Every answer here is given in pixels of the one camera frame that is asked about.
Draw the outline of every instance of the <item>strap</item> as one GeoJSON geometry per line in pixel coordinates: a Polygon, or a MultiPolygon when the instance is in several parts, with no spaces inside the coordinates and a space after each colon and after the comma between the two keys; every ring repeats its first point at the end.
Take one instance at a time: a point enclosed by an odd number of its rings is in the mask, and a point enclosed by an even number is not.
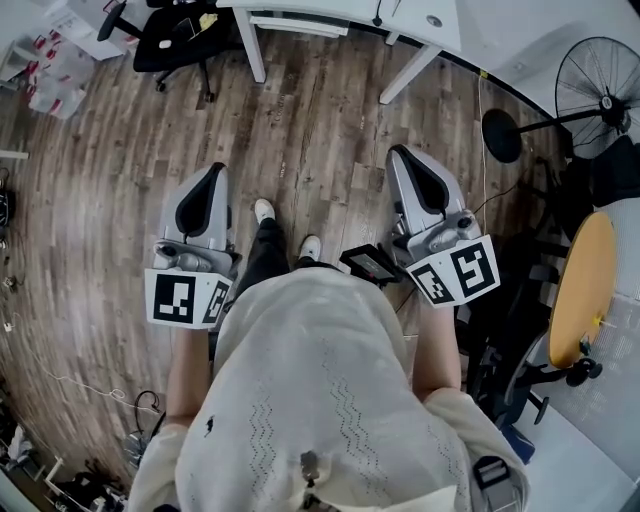
{"type": "Polygon", "coordinates": [[[488,512],[521,512],[520,500],[509,467],[500,457],[482,457],[473,466],[478,487],[486,498],[488,512]]]}

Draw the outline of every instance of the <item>gray device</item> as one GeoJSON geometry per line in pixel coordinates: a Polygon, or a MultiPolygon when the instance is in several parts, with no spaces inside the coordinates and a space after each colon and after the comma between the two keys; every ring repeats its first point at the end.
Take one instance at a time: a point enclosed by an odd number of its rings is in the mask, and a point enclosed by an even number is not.
{"type": "Polygon", "coordinates": [[[205,329],[220,320],[240,262],[228,237],[228,186],[227,169],[216,162],[165,203],[153,267],[145,270],[149,322],[205,329]]]}

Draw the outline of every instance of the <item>fan base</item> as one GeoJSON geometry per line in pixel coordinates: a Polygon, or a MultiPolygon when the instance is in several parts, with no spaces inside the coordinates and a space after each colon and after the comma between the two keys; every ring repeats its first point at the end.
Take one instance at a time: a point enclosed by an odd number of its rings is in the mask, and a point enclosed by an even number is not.
{"type": "Polygon", "coordinates": [[[482,116],[482,137],[491,154],[499,162],[515,162],[522,152],[518,125],[504,110],[491,109],[482,116]]]}

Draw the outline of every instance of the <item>fan grille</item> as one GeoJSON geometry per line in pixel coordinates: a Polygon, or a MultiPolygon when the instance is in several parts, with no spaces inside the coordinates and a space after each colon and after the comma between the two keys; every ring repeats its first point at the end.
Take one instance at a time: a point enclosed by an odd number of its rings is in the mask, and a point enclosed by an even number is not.
{"type": "Polygon", "coordinates": [[[625,131],[633,140],[640,140],[640,57],[626,45],[606,37],[580,41],[569,50],[558,71],[557,115],[598,109],[606,96],[628,108],[625,122],[611,126],[597,116],[564,123],[578,157],[597,157],[625,131]]]}

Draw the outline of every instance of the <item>black pants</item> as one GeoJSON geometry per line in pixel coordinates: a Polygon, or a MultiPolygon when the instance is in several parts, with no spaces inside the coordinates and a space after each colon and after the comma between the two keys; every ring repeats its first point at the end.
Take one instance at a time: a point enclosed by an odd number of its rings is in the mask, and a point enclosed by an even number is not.
{"type": "MultiPolygon", "coordinates": [[[[314,261],[305,256],[300,258],[293,270],[309,267],[324,267],[338,270],[333,265],[314,261]]],[[[244,291],[266,279],[278,277],[291,272],[287,261],[287,241],[284,231],[274,219],[264,219],[260,223],[256,237],[253,239],[247,270],[238,283],[235,298],[240,297],[244,291]]]]}

